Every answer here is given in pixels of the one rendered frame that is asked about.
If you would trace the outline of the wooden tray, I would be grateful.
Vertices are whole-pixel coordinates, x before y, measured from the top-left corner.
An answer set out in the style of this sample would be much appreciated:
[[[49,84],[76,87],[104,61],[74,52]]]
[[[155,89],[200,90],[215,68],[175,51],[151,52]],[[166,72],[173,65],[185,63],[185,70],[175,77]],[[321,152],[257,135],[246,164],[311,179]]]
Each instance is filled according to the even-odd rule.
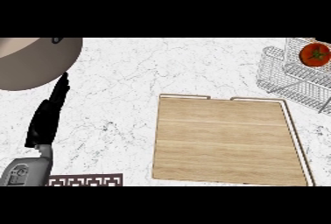
[[[283,99],[161,94],[155,179],[314,186],[303,145]]]

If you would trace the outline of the red tomato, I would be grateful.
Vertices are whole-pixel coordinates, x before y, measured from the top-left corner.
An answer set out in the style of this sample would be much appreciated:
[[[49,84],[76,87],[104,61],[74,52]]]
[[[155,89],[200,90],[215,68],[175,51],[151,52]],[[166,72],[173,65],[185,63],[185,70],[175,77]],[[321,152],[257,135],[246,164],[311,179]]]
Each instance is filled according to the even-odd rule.
[[[299,58],[306,66],[321,67],[331,59],[331,50],[327,45],[312,43],[302,49]]]

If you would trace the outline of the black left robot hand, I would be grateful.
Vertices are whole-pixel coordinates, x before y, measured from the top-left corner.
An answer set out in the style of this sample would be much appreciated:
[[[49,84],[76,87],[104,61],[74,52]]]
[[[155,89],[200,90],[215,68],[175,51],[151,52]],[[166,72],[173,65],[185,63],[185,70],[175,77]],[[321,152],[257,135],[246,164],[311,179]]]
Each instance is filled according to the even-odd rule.
[[[51,97],[42,101],[37,107],[31,123],[28,125],[25,137],[27,148],[34,148],[40,144],[51,145],[54,143],[58,133],[59,114],[68,90],[68,74],[64,73],[56,82]]]

